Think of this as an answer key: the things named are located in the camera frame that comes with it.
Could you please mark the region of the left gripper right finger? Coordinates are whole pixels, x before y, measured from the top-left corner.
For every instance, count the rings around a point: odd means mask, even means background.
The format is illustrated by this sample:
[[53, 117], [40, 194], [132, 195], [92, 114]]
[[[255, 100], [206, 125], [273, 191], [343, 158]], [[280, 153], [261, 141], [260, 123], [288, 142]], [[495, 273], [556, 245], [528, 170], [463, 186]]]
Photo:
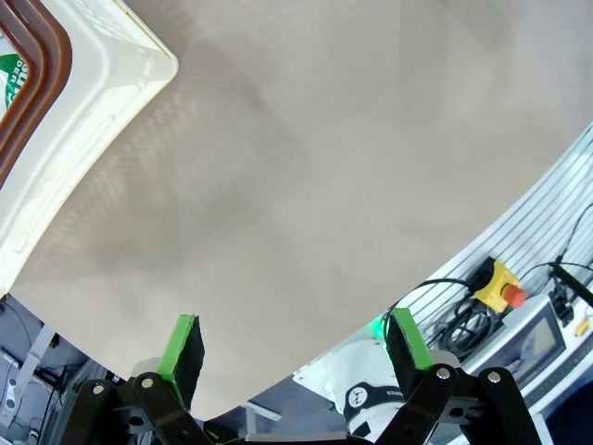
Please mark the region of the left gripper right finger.
[[503, 367], [477, 376], [435, 362], [407, 308], [384, 322], [385, 348], [404, 404], [380, 444], [427, 444], [442, 424], [460, 427], [471, 444], [539, 444], [541, 439], [512, 374]]

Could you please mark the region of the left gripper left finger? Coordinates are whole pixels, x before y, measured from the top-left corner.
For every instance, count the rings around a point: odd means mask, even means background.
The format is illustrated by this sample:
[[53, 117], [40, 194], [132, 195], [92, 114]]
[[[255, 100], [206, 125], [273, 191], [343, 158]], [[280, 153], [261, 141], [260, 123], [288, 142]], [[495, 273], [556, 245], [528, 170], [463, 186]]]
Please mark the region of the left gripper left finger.
[[121, 385], [84, 383], [62, 434], [63, 444], [205, 444], [190, 414], [205, 348], [196, 315], [182, 314], [155, 371]]

